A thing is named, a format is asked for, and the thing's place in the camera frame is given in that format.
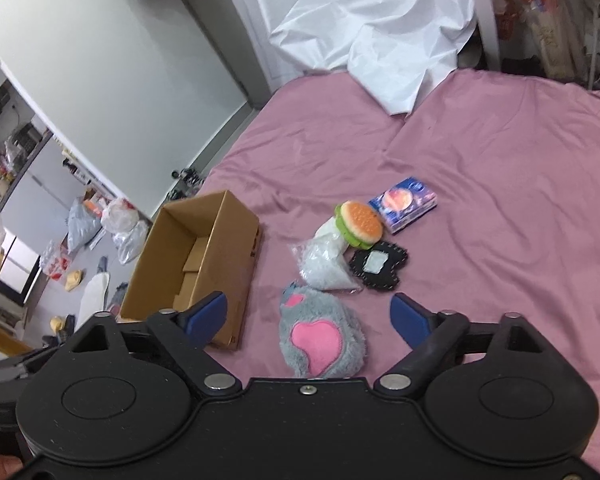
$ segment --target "toy hamburger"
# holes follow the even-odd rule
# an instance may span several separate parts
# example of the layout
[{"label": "toy hamburger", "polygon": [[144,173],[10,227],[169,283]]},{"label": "toy hamburger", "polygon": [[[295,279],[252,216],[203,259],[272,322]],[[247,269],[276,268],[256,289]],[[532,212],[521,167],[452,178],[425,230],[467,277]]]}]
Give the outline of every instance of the toy hamburger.
[{"label": "toy hamburger", "polygon": [[371,206],[347,200],[335,212],[336,227],[349,245],[370,249],[382,238],[382,223]]}]

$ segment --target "pink bed sheet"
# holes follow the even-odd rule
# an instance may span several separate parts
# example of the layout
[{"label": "pink bed sheet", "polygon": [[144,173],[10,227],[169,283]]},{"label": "pink bed sheet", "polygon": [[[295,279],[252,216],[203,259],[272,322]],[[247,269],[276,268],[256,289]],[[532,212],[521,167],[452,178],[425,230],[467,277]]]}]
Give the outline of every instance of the pink bed sheet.
[{"label": "pink bed sheet", "polygon": [[[278,303],[298,278],[288,245],[344,200],[414,175],[438,208],[388,238],[408,249],[398,289],[476,321],[518,311],[600,401],[600,100],[574,85],[456,71],[407,120],[388,117],[349,75],[280,89],[212,171],[264,226],[241,348],[213,355],[244,383],[288,377]],[[338,294],[368,341],[369,381],[408,351],[390,293]],[[600,470],[600,423],[584,455]]]}]

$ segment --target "screw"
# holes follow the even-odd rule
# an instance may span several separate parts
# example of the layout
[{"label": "screw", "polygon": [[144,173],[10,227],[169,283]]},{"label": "screw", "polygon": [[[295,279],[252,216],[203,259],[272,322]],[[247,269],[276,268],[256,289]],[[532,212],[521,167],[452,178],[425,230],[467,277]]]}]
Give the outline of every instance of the screw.
[{"label": "screw", "polygon": [[318,393],[318,388],[311,386],[310,384],[306,384],[305,386],[300,386],[300,393],[303,395],[313,395]]},{"label": "screw", "polygon": [[380,384],[387,390],[404,390],[411,386],[411,378],[402,374],[387,374],[380,377]]},{"label": "screw", "polygon": [[212,374],[205,378],[205,386],[212,390],[227,390],[235,384],[235,377],[229,374]]}]

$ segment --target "blue tissue box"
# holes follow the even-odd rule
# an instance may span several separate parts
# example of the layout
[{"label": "blue tissue box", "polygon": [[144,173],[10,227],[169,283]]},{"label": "blue tissue box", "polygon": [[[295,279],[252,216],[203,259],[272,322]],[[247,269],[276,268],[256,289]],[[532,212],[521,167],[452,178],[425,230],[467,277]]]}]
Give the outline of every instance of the blue tissue box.
[{"label": "blue tissue box", "polygon": [[369,201],[391,234],[397,233],[438,204],[436,194],[416,178],[409,177]]}]

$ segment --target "cardboard box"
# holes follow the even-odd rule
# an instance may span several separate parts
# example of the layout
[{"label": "cardboard box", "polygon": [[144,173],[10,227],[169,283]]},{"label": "cardboard box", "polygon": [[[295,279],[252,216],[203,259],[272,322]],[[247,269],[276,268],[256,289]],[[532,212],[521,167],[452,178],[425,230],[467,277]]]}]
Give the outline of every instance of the cardboard box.
[{"label": "cardboard box", "polygon": [[258,217],[229,191],[164,205],[138,259],[120,317],[144,320],[162,308],[181,312],[220,290],[228,312],[213,343],[237,348],[259,225]]}]

